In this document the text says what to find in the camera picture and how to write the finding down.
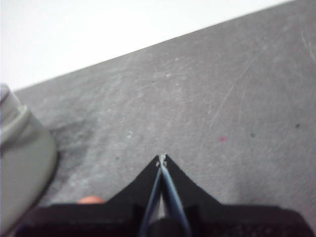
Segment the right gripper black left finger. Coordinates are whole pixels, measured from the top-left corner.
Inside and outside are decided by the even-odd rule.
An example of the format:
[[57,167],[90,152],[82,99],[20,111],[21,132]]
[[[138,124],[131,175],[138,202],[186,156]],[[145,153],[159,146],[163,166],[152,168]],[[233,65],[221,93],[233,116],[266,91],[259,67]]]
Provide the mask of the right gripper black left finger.
[[141,223],[159,170],[155,156],[137,177],[106,202],[106,219],[117,223]]

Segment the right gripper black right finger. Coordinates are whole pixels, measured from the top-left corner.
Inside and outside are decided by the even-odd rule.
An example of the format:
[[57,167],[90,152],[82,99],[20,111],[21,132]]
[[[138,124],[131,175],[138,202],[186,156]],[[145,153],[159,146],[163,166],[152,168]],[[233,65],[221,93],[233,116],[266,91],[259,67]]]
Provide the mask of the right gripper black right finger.
[[191,180],[167,154],[160,156],[169,173],[188,223],[220,223],[223,205]]

